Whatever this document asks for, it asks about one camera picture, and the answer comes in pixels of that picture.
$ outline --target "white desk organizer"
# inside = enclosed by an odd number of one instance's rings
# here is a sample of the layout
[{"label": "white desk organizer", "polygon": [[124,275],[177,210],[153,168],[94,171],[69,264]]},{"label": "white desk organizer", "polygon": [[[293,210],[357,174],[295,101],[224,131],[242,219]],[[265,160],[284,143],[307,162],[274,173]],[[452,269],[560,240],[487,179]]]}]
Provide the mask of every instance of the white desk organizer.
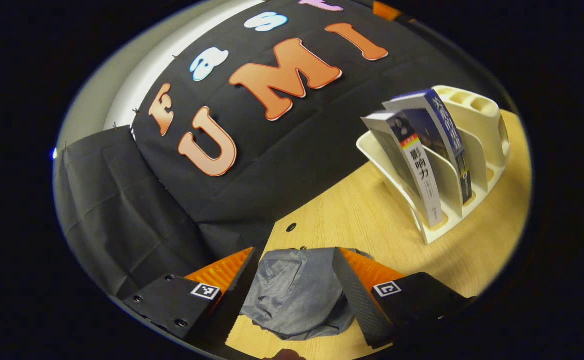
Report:
[{"label": "white desk organizer", "polygon": [[410,206],[414,222],[426,244],[442,237],[465,219],[490,193],[505,170],[509,157],[509,141],[498,105],[484,96],[449,86],[434,86],[456,124],[465,147],[465,163],[472,179],[472,198],[463,204],[459,175],[445,158],[425,148],[438,187],[443,221],[430,228],[420,214],[419,198],[406,190],[406,183],[396,174],[376,139],[368,131],[356,142],[360,150],[376,166],[383,182],[398,199]]}]

